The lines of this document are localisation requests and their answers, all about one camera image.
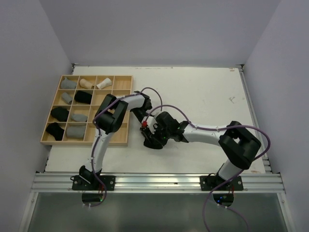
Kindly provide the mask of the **white underwear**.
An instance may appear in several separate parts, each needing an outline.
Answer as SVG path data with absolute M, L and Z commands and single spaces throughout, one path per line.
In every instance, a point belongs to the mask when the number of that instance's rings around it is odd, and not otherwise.
M 110 78 L 105 78 L 103 81 L 96 84 L 98 89 L 104 89 L 112 85 L 112 80 Z

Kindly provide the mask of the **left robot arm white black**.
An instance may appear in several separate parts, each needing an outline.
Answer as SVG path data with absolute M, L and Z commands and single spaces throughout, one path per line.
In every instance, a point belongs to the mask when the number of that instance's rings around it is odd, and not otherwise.
M 73 190 L 114 190 L 115 176 L 100 175 L 109 142 L 121 128 L 127 111 L 137 109 L 145 113 L 151 108 L 150 97 L 138 91 L 122 97 L 108 94 L 104 98 L 93 119 L 96 132 L 91 157 L 80 167 L 79 174 L 71 177 Z

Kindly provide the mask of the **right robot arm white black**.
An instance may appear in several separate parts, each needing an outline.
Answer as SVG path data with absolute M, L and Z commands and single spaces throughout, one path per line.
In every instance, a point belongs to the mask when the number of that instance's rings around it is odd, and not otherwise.
M 203 130 L 188 121 L 178 122 L 168 112 L 162 112 L 156 117 L 145 117 L 140 132 L 144 137 L 144 146 L 150 149 L 162 149 L 170 139 L 219 146 L 226 154 L 227 161 L 216 174 L 201 177 L 200 181 L 202 190 L 215 187 L 224 190 L 231 187 L 234 175 L 249 169 L 261 147 L 261 142 L 239 122 L 232 121 L 227 127 L 223 131 L 215 127 Z

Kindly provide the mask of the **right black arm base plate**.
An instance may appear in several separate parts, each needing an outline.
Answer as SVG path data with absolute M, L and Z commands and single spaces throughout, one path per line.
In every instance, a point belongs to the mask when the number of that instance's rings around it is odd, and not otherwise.
M 227 183 L 217 174 L 211 173 L 199 177 L 200 188 L 202 191 L 242 191 L 244 190 L 240 176 Z

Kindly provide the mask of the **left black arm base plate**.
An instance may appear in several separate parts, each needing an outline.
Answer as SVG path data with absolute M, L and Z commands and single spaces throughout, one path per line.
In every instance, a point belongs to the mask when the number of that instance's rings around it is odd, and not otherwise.
M 84 191 L 95 191 L 101 190 L 102 184 L 105 185 L 104 188 L 107 191 L 114 191 L 115 186 L 115 176 L 113 175 L 99 175 L 98 179 L 94 176 L 90 177 L 90 180 L 83 179 L 79 175 L 71 176 L 72 190 L 84 190 Z

